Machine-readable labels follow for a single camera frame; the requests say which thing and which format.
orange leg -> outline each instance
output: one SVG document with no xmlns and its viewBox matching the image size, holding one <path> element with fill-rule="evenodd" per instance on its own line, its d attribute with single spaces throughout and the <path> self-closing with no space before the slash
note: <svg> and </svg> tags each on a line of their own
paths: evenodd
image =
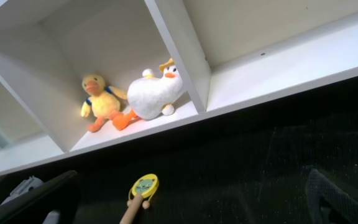
<svg viewBox="0 0 358 224">
<path fill-rule="evenodd" d="M 128 126 L 132 118 L 136 117 L 137 115 L 135 114 L 135 111 L 131 110 L 128 114 L 116 116 L 112 121 L 112 125 L 114 125 L 117 130 L 121 131 Z"/>
<path fill-rule="evenodd" d="M 110 119 L 110 120 L 113 120 L 113 119 L 114 119 L 116 116 L 118 116 L 118 115 L 122 115 L 122 113 L 119 112 L 119 111 L 114 110 L 114 111 L 111 112 L 111 114 L 109 115 L 109 119 Z"/>
<path fill-rule="evenodd" d="M 96 118 L 96 121 L 88 126 L 88 131 L 92 133 L 99 131 L 103 126 L 103 122 L 104 122 L 104 117 L 100 116 Z"/>
</svg>

stuffed duck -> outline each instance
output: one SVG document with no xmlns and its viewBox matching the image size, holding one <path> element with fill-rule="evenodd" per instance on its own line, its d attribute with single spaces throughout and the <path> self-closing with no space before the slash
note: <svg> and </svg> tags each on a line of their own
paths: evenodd
<svg viewBox="0 0 358 224">
<path fill-rule="evenodd" d="M 128 89 L 128 102 L 131 112 L 117 115 L 112 123 L 118 130 L 123 130 L 132 118 L 156 118 L 160 113 L 165 116 L 173 114 L 172 105 L 185 92 L 183 81 L 172 58 L 160 65 L 162 78 L 155 78 L 151 69 L 143 71 L 143 78 L 135 80 Z"/>
<path fill-rule="evenodd" d="M 96 117 L 94 124 L 88 126 L 88 131 L 92 133 L 99 131 L 105 119 L 113 120 L 117 115 L 122 114 L 119 112 L 120 102 L 114 95 L 126 100 L 126 93 L 112 86 L 106 86 L 102 76 L 87 75 L 82 81 L 82 87 L 90 97 L 82 105 L 81 116 L 86 118 L 92 109 Z"/>
</svg>

white goose plush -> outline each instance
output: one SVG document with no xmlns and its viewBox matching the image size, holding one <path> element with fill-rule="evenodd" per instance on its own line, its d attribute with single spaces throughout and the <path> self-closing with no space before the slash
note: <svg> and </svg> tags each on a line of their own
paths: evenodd
<svg viewBox="0 0 358 224">
<path fill-rule="evenodd" d="M 123 130 L 132 118 L 153 119 L 160 113 L 168 116 L 175 112 L 172 104 L 185 92 L 183 81 L 172 58 L 160 65 L 160 71 L 162 78 L 155 78 L 153 71 L 146 69 L 143 78 L 131 83 L 127 93 L 131 112 L 112 121 L 118 130 Z"/>
</svg>

wooden handle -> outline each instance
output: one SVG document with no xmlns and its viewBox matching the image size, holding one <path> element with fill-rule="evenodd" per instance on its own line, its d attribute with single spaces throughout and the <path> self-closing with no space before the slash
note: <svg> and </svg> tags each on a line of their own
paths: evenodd
<svg viewBox="0 0 358 224">
<path fill-rule="evenodd" d="M 142 192 L 139 192 L 132 200 L 131 205 L 128 207 L 127 211 L 125 212 L 119 224 L 131 224 L 135 218 L 135 215 L 140 205 L 142 205 L 142 202 L 143 202 Z"/>
</svg>

cartoon cat face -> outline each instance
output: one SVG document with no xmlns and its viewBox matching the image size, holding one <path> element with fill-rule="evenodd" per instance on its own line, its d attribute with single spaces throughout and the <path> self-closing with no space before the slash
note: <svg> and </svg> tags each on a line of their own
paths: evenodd
<svg viewBox="0 0 358 224">
<path fill-rule="evenodd" d="M 145 192 L 150 189 L 155 179 L 142 179 L 135 187 L 135 192 Z"/>
</svg>

